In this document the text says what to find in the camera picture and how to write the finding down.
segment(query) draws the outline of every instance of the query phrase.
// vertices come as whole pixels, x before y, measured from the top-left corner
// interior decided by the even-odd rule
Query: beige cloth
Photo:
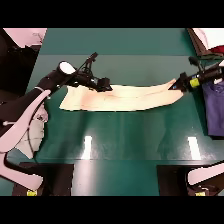
[[[176,80],[151,87],[112,85],[113,91],[98,93],[84,86],[68,86],[60,105],[64,110],[136,111],[172,104],[183,96],[180,90],[168,90]]]

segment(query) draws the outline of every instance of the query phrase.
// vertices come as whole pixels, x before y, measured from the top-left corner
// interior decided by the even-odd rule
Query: green table
[[[94,51],[97,77],[113,84],[151,86],[192,74],[194,50],[183,28],[48,29],[28,90],[62,60],[80,66]],[[223,141],[206,136],[203,97],[187,93],[170,106],[138,112],[63,111],[67,88],[46,107],[50,115],[39,162],[75,163],[75,195],[158,195],[157,164],[203,164],[224,158]],[[91,160],[82,160],[84,137],[92,136]],[[192,161],[188,137],[196,137],[202,161]],[[18,150],[13,162],[28,161]],[[12,184],[2,181],[0,194]]]

